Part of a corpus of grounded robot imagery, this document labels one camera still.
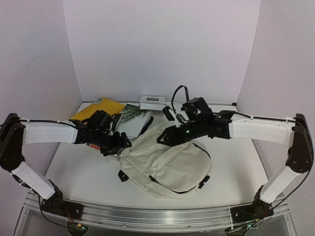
green leaf picture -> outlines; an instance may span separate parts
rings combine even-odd
[[[134,119],[142,118],[147,113],[147,110],[140,110],[139,106],[127,104],[122,111],[122,118],[119,125],[126,124]]]

robotic arm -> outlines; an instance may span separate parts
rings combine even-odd
[[[312,168],[312,140],[302,114],[280,119],[253,117],[235,111],[213,113],[202,97],[183,104],[181,110],[185,111],[189,120],[185,120],[169,107],[164,108],[165,116],[168,120],[176,121],[176,125],[166,128],[157,139],[158,143],[175,146],[208,136],[271,141],[289,147],[286,163],[258,190],[253,203],[231,209],[235,223],[273,215],[271,203],[297,176]]]
[[[94,144],[104,155],[116,154],[131,146],[125,133],[110,134],[112,119],[104,111],[96,111],[89,119],[53,120],[20,119],[11,113],[0,129],[0,166],[24,187],[31,188],[44,200],[42,209],[72,219],[81,217],[82,205],[63,200],[60,189],[32,168],[22,155],[22,146],[32,143]]]

beige bag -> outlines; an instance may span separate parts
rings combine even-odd
[[[169,124],[161,123],[137,138],[120,154],[122,182],[128,178],[155,198],[183,198],[210,178],[211,158],[195,141],[175,147],[158,144]]]

white box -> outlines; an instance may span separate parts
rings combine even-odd
[[[141,110],[162,111],[166,105],[164,96],[142,95],[139,102]]]

white wall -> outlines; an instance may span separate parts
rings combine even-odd
[[[303,113],[315,144],[314,12],[313,0],[262,1],[238,107],[242,112],[261,116],[293,117]],[[266,142],[257,144],[268,171],[274,174],[286,159],[287,148]],[[314,235],[314,181],[312,171],[288,199],[299,236]]]
[[[62,0],[1,1],[0,123],[11,112],[27,118],[67,119],[81,103]],[[56,144],[24,147],[42,173]],[[13,233],[27,190],[0,170],[0,235]]]
[[[236,102],[260,0],[64,0],[83,100],[170,100],[180,84],[209,102]],[[183,100],[179,93],[177,100]]]

